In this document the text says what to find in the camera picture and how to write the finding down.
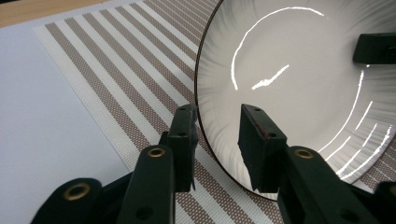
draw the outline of black plastic part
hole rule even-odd
[[[16,2],[18,0],[0,0],[0,4],[9,3],[9,2]]]
[[[102,186],[91,178],[71,180],[57,188],[33,219],[33,224],[97,223]]]
[[[262,109],[253,105],[241,106],[238,145],[253,189],[277,193],[282,175],[278,158],[286,149],[286,142],[286,135]]]
[[[163,132],[163,134],[161,134],[160,142],[158,143],[158,145],[168,146],[168,134],[169,132]]]
[[[305,211],[297,198],[293,186],[287,178],[282,180],[281,186],[282,188],[277,194],[277,205],[279,206],[283,222],[285,224],[304,223]]]
[[[377,217],[381,223],[394,223],[396,220],[396,182],[381,182],[374,193]]]
[[[95,212],[97,216],[100,216],[97,223],[116,223],[132,174],[129,173],[103,187],[100,197],[102,213]]]
[[[290,147],[283,165],[304,209],[304,223],[378,223],[316,151]],[[280,186],[281,194],[287,187]]]
[[[396,33],[360,35],[353,62],[396,64]]]
[[[125,193],[118,224],[175,222],[173,158],[172,149],[167,146],[142,150]]]
[[[175,113],[167,135],[166,145],[172,148],[175,160],[176,192],[189,192],[194,185],[195,148],[198,134],[195,129],[197,120],[195,105],[183,105]]]

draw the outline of white surface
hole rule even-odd
[[[251,189],[237,145],[248,104],[346,182],[364,174],[395,134],[396,66],[355,64],[352,55],[360,34],[396,29],[394,9],[389,0],[224,1],[205,37],[197,95],[227,172]]]
[[[0,223],[29,223],[63,183],[129,171],[32,28],[111,1],[0,29]]]

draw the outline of brown stripe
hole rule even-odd
[[[186,2],[187,4],[190,4],[191,6],[195,7],[197,10],[199,10],[201,12],[201,14],[204,15],[204,18],[206,20],[209,20],[210,15],[212,14],[213,9],[214,9],[212,7],[211,8],[203,7],[198,3],[198,1],[183,1],[183,2]]]
[[[158,8],[164,10],[165,13],[169,15],[170,18],[172,18],[172,20],[181,22],[183,28],[187,30],[189,33],[192,33],[194,36],[201,38],[202,31],[200,31],[197,27],[191,25],[191,23],[189,23],[188,18],[183,18],[177,15],[176,12],[172,9],[172,7],[169,7],[167,4],[163,3],[162,1],[152,1],[152,3],[156,5]]]
[[[394,161],[396,158],[395,147],[396,137],[390,142],[381,158],[361,177],[361,182],[370,189],[375,189],[376,185],[381,181],[396,180],[396,173],[391,170],[396,170],[396,162]]]
[[[166,12],[176,20],[183,20],[186,21],[186,27],[189,28],[190,32],[195,34],[196,36],[200,36],[200,34],[204,31],[205,25],[195,21],[191,18],[189,14],[180,10],[179,8],[175,7],[171,2],[166,0],[158,0],[155,1],[154,4],[162,8],[167,8]]]
[[[136,10],[141,16],[143,16],[147,21],[149,21],[155,28],[157,28],[161,33],[163,33],[168,39],[170,39],[176,46],[178,46],[184,53],[186,53],[191,59],[196,59],[196,53],[187,47],[181,40],[179,40],[172,32],[166,29],[163,25],[161,25],[157,20],[155,20],[151,15],[147,13],[142,7],[138,4],[130,5],[134,10]]]
[[[219,0],[204,0],[204,1],[201,1],[201,2],[206,2],[206,3],[208,3],[210,6],[215,7],[216,4],[219,2]]]
[[[177,9],[179,11],[182,11],[186,15],[193,18],[195,21],[197,21],[203,27],[203,29],[205,29],[207,20],[204,20],[204,18],[202,18],[201,16],[198,16],[197,10],[195,8],[190,7],[190,6],[187,7],[186,6],[187,4],[180,4],[180,2],[175,1],[175,0],[168,1],[168,3],[172,3],[175,7],[177,7]]]
[[[186,74],[191,80],[194,78],[194,71],[187,66],[172,50],[165,46],[165,44],[155,36],[148,28],[140,23],[135,17],[133,17],[125,8],[116,7],[116,10],[134,27],[136,27],[140,33],[142,33],[153,45],[155,45],[169,60],[171,60],[184,74]]]
[[[275,224],[283,223],[283,218],[278,207],[276,206],[276,202],[266,200],[263,197],[248,191],[247,189],[243,189],[243,191]]]
[[[137,91],[133,85],[128,81],[124,74],[111,62],[107,55],[99,48],[99,46],[91,39],[91,37],[79,26],[75,19],[70,18],[65,20],[78,38],[90,50],[98,62],[106,69],[109,75],[117,82],[122,91],[128,96],[131,102],[138,108],[143,116],[146,117],[153,128],[162,133],[168,130],[168,125],[161,119],[161,117],[152,109],[143,96]]]
[[[377,172],[374,171],[374,169],[370,169],[369,172],[361,177],[361,182],[367,185],[370,189],[375,189],[376,185],[380,182],[380,180],[375,179],[373,175],[377,175]]]
[[[383,176],[388,180],[396,180],[396,172],[384,160],[379,160],[375,165],[375,169],[382,172]]]
[[[192,92],[172,74],[171,71],[147,48],[144,46],[128,29],[126,29],[116,18],[107,10],[101,11],[102,15],[132,44],[134,47],[175,87],[189,102],[193,101]]]
[[[204,1],[193,1],[195,2],[198,6],[205,8],[207,11],[209,11],[209,14],[211,15],[213,10],[215,9],[215,6],[211,6],[208,3],[205,3]]]
[[[218,0],[215,0],[216,3],[214,3],[213,1],[207,1],[207,0],[201,0],[198,1],[200,4],[202,4],[203,6],[206,6],[207,8],[211,8],[211,7],[215,7],[216,4],[218,3]]]
[[[158,85],[158,83],[140,66],[140,64],[128,53],[128,51],[100,24],[90,13],[83,15],[91,27],[113,48],[122,60],[134,71],[145,85],[157,96],[157,98],[171,112],[177,110],[175,101]]]
[[[195,178],[235,223],[254,223],[239,204],[230,197],[227,191],[198,161],[195,163],[195,172]]]
[[[202,19],[204,19],[204,22],[207,23],[210,17],[211,11],[207,10],[204,7],[199,6],[196,4],[196,1],[182,1],[182,0],[177,0],[180,4],[184,5],[185,7],[191,9],[196,13],[198,16],[200,16]]]
[[[176,200],[194,223],[215,223],[190,193],[177,193]]]
[[[181,22],[184,22],[183,20],[181,21],[176,21],[172,17],[170,17],[167,12],[165,12],[162,8],[157,7],[157,5],[152,3],[151,1],[144,1],[148,7],[150,7],[153,11],[155,11],[158,15],[160,15],[162,18],[164,18],[167,22],[171,23],[172,26],[174,26],[176,29],[178,29],[184,36],[186,36],[192,43],[195,45],[199,45],[199,42],[201,40],[200,35],[193,35],[190,31],[188,31],[184,24],[181,24]]]
[[[53,36],[53,38],[58,42],[64,52],[67,54],[70,60],[73,62],[78,71],[90,84],[96,95],[99,96],[99,98],[101,99],[107,110],[111,113],[113,118],[116,120],[116,122],[121,126],[121,128],[125,131],[125,133],[132,140],[132,142],[134,142],[135,146],[138,149],[149,146],[149,141],[147,140],[147,138],[139,131],[139,129],[135,126],[134,122],[123,111],[123,109],[113,98],[111,93],[107,90],[106,86],[96,76],[90,66],[78,53],[76,48],[66,38],[66,36],[64,36],[59,27],[55,23],[51,23],[47,24],[46,28]]]

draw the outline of striped placemat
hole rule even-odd
[[[147,0],[36,27],[34,32],[126,166],[157,144],[175,110],[193,103],[194,66],[218,0]],[[282,223],[275,202],[235,184],[202,133],[197,190],[177,195],[177,223]],[[396,179],[396,144],[356,183]]]

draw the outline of white stripe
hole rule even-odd
[[[373,166],[373,169],[376,169],[376,170],[377,170],[381,175],[383,175],[388,181],[391,180],[391,178],[390,178],[387,174],[385,174],[382,170],[376,168],[375,166]]]
[[[175,223],[194,223],[178,202],[176,202]]]
[[[111,33],[117,37],[117,41],[134,56],[134,59],[142,66],[142,68],[160,85],[163,90],[177,103],[177,105],[185,105],[189,102],[184,98],[183,95],[178,92],[175,87],[169,83],[163,75],[127,40],[120,34],[120,32],[114,28],[109,21],[103,17],[100,12],[93,12],[92,15]]]
[[[174,52],[179,59],[181,59],[186,65],[189,66],[190,69],[194,69],[195,61],[190,58],[183,50],[179,48],[176,44],[174,44],[166,35],[164,35],[161,31],[159,31],[156,27],[154,27],[149,21],[147,21],[144,17],[142,17],[137,11],[135,11],[130,5],[124,6],[125,10],[127,10],[131,15],[142,23],[144,27],[146,27],[150,32],[152,32],[158,39],[160,39],[166,47],[168,47],[172,52]]]
[[[161,8],[161,7],[159,7],[159,9],[164,13],[164,14],[166,14],[166,15],[168,15],[169,17],[171,17],[170,15],[169,15],[169,13],[167,12],[167,10],[164,10],[163,8]],[[179,20],[173,20],[174,22],[176,22],[176,23],[178,23],[180,26],[183,26],[184,27],[184,25],[183,24],[181,24],[180,23],[180,21]],[[193,35],[195,38],[197,38],[198,40],[200,40],[201,39],[201,37],[200,36],[197,36],[197,35],[195,35],[195,34],[193,34],[191,31],[189,31],[189,30],[187,30],[186,29],[186,32],[189,32],[191,35]]]
[[[234,223],[228,214],[222,209],[222,207],[216,202],[215,199],[206,191],[199,181],[195,180],[196,191],[191,191],[191,196],[195,199],[198,204],[207,212],[207,214],[213,219],[215,223]]]
[[[188,23],[188,24],[191,26],[192,29],[194,29],[196,32],[198,32],[198,34],[200,34],[200,33],[202,32],[200,29],[196,28],[194,24],[189,23],[189,22],[186,20],[187,18],[184,18],[184,17],[180,16],[177,12],[175,12],[171,7],[168,6],[168,4],[165,4],[165,3],[161,2],[161,1],[152,1],[151,3],[153,3],[154,5],[157,5],[157,7],[160,7],[161,9],[165,9],[166,11],[172,11],[173,14],[178,15],[178,18],[175,18],[175,17],[172,17],[172,16],[170,16],[170,17],[172,17],[174,20],[177,20],[177,21],[179,20],[179,18],[183,19],[183,21],[186,22],[186,23]]]
[[[106,86],[110,94],[119,103],[122,110],[124,110],[128,117],[134,121],[134,124],[139,129],[139,131],[145,135],[151,144],[157,144],[158,140],[160,139],[157,131],[152,127],[152,125],[143,116],[139,109],[137,109],[136,106],[131,102],[125,92],[122,91],[120,86],[113,80],[106,69],[96,60],[89,49],[84,45],[84,43],[82,43],[78,36],[76,36],[73,30],[64,21],[59,21],[57,24],[67,39],[69,39],[72,45],[77,49],[84,61],[86,61],[92,71]]]
[[[140,33],[131,23],[129,23],[116,9],[110,8],[108,12],[111,13],[126,29],[128,29],[134,36],[150,51],[154,57],[165,65],[177,79],[179,79],[191,92],[193,92],[194,82],[183,71],[181,71],[166,55],[163,54],[145,35]]]
[[[105,136],[119,153],[130,171],[134,169],[137,162],[139,151],[134,143],[129,139],[125,131],[114,120],[103,102],[94,92],[87,80],[78,75],[80,72],[75,67],[70,58],[66,55],[61,46],[52,37],[50,32],[44,26],[34,29],[35,35],[46,47],[49,55],[57,63],[58,67],[69,81],[83,104],[91,112],[93,118],[98,123]]]
[[[386,165],[386,166],[388,166],[388,168],[391,170],[391,171],[393,171],[393,173],[395,173],[396,174],[396,170],[395,169],[393,169],[392,167],[390,167],[389,166],[389,164],[387,164],[387,163],[385,163],[384,161],[382,161],[382,160],[378,160],[378,162],[381,162],[381,163],[383,163],[384,165]]]
[[[185,3],[188,4],[189,7],[194,7],[196,10],[198,10],[198,11],[200,11],[202,14],[204,14],[204,15],[205,15],[205,20],[206,20],[206,21],[209,20],[210,15],[212,14],[212,12],[209,11],[207,8],[202,7],[201,5],[200,5],[200,6],[201,6],[202,8],[198,8],[196,5],[192,4],[190,1],[185,1]]]
[[[82,16],[75,17],[75,20],[82,27],[82,29],[90,34],[98,47],[108,56],[108,59],[116,65],[116,67],[124,74],[129,83],[137,89],[145,101],[157,113],[163,121],[170,126],[173,114],[170,112],[163,103],[152,93],[145,83],[136,75],[136,73],[125,63],[125,61],[111,48],[107,42],[88,24]]]
[[[198,23],[198,25],[201,26],[200,30],[204,30],[204,29],[205,29],[206,23],[202,24],[200,21],[196,20],[191,14],[194,14],[195,16],[201,18],[201,20],[205,21],[202,17],[198,16],[197,14],[195,14],[193,11],[191,11],[191,10],[188,9],[188,8],[187,8],[187,10],[188,10],[190,13],[187,13],[187,12],[186,12],[186,9],[178,7],[177,5],[175,5],[175,2],[174,2],[174,1],[168,1],[168,3],[169,3],[169,4],[172,4],[175,8],[179,9],[180,11],[184,12],[185,15],[186,15],[186,17],[189,17],[192,21],[195,21],[196,23]]]
[[[396,159],[394,159],[393,157],[390,156],[390,150],[394,150],[393,147],[389,147],[388,150],[385,151],[384,155],[386,155],[387,157],[389,157],[391,160],[393,160],[394,162],[396,162]]]
[[[271,219],[264,214],[257,204],[244,193],[241,188],[236,185],[219,165],[206,153],[202,146],[196,148],[196,159],[205,169],[216,179],[216,181],[224,188],[231,198],[241,207],[241,209],[250,217],[254,223],[272,223]]]
[[[165,27],[168,31],[174,34],[181,42],[183,42],[187,47],[192,49],[194,52],[198,52],[198,46],[191,42],[186,36],[184,36],[177,28],[175,28],[171,23],[169,23],[162,16],[158,15],[157,12],[151,9],[151,7],[147,6],[144,2],[136,3],[143,10],[145,10],[151,17],[153,17],[157,22],[159,22],[163,27]]]
[[[213,2],[205,2],[205,1],[197,1],[197,2],[199,2],[199,3],[203,3],[204,5],[206,5],[207,7],[215,7],[216,6],[216,4],[215,3],[213,3]]]

